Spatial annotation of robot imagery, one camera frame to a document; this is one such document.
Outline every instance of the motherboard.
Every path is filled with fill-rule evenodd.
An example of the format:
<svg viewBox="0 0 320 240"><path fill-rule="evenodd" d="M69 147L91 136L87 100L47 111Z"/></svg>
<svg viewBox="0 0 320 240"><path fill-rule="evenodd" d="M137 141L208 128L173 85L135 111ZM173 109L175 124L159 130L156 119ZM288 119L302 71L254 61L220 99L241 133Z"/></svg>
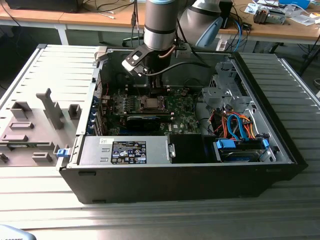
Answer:
<svg viewBox="0 0 320 240"><path fill-rule="evenodd" d="M170 88L166 95L155 97L140 95L140 92L110 93L105 111L107 135L200 134L194 113L197 93L189 92L188 88Z"/></svg>

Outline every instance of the blue cable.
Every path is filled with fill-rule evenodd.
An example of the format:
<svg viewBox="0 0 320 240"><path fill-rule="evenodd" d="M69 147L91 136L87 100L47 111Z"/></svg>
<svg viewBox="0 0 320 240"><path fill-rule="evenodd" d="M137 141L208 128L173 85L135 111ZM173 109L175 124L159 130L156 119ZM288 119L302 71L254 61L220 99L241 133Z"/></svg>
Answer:
<svg viewBox="0 0 320 240"><path fill-rule="evenodd" d="M238 44L236 45L235 49L233 50L233 51L235 52L235 51L237 51L237 49L238 49L238 47L239 47L242 33L241 33L241 27L240 27L239 23L238 23L236 20L234 20L234 19L233 19L233 21L237 24L238 29L239 29L239 40L238 40Z"/></svg>
<svg viewBox="0 0 320 240"><path fill-rule="evenodd" d="M228 128L228 132L229 132L236 140L239 140L238 136L235 135L235 134L232 132L232 130L231 130L231 119L232 119L233 117L236 117L236 119L238 120L239 130L240 130L241 137L242 137L244 140L248 141L249 138L248 138L246 132L244 131L244 128L243 128L243 125L242 125L242 120L240 119L239 116L237 116L237 115L235 115L235 114L232 114L232 115L230 115L230 116L228 117L228 121L227 121L227 123L226 123L226 124L227 124L227 128Z"/></svg>

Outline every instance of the warning label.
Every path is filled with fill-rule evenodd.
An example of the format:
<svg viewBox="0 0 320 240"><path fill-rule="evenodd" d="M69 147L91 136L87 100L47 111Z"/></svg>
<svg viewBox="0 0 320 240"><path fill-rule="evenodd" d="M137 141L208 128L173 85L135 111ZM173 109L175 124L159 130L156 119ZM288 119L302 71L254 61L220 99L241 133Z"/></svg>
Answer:
<svg viewBox="0 0 320 240"><path fill-rule="evenodd" d="M147 146L145 141L114 141L112 164L146 164Z"/></svg>

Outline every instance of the white sticker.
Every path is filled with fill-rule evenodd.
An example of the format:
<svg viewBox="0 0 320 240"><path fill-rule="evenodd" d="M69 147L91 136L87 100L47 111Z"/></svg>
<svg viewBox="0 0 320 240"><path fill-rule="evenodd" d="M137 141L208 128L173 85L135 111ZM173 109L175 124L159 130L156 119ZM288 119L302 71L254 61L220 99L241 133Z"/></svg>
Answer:
<svg viewBox="0 0 320 240"><path fill-rule="evenodd" d="M112 144L114 140L114 138L100 138L99 144Z"/></svg>

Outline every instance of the computer case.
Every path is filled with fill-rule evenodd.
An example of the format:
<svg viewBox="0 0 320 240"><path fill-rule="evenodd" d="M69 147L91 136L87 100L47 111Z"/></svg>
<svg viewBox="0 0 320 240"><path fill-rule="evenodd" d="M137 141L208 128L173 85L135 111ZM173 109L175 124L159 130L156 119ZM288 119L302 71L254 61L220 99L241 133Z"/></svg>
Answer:
<svg viewBox="0 0 320 240"><path fill-rule="evenodd" d="M76 13L84 0L5 0L11 9L33 9Z"/></svg>

